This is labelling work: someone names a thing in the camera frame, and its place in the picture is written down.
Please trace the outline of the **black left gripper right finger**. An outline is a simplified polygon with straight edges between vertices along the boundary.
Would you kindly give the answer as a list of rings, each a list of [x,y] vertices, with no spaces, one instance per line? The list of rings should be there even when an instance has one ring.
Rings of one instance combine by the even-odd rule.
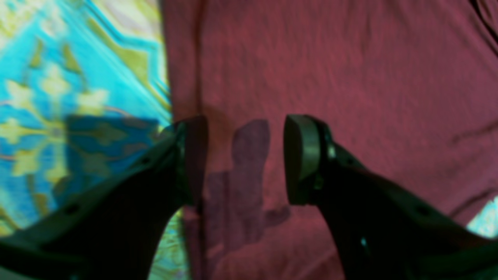
[[[320,119],[286,116],[284,165],[290,204],[318,207],[345,279],[497,279],[496,240],[368,170]]]

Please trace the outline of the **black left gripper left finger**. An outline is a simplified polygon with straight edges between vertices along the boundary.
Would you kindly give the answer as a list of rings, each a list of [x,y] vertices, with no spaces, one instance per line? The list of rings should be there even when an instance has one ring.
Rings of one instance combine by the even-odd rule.
[[[205,116],[182,119],[126,170],[1,238],[2,280],[146,280],[168,222],[202,196]]]

